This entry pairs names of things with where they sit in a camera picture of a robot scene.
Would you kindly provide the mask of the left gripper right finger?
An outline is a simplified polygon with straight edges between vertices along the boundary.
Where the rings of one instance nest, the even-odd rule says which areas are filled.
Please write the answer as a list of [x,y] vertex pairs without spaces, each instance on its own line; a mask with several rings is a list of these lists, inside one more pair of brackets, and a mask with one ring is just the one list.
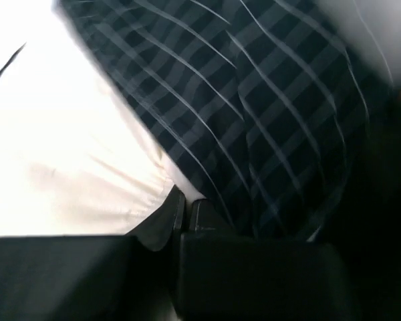
[[255,241],[208,201],[178,213],[183,320],[356,320],[346,269],[328,244]]

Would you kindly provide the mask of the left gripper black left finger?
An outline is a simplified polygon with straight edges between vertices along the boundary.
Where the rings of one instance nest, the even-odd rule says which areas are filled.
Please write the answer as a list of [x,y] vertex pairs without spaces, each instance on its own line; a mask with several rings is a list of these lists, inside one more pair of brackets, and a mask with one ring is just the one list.
[[125,235],[0,237],[0,320],[176,320],[166,286],[173,188]]

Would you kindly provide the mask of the cream white pillow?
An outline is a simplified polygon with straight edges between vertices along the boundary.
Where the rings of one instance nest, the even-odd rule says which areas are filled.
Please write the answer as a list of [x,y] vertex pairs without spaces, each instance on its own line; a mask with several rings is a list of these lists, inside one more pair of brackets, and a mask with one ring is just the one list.
[[0,1],[0,237],[123,234],[202,195],[55,1]]

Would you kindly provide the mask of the dark checkered pillowcase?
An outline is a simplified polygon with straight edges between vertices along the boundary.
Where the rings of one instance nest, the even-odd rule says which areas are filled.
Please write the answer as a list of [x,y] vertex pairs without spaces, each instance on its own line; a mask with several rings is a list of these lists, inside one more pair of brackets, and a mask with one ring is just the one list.
[[239,233],[311,239],[392,80],[316,1],[55,1],[181,173]]

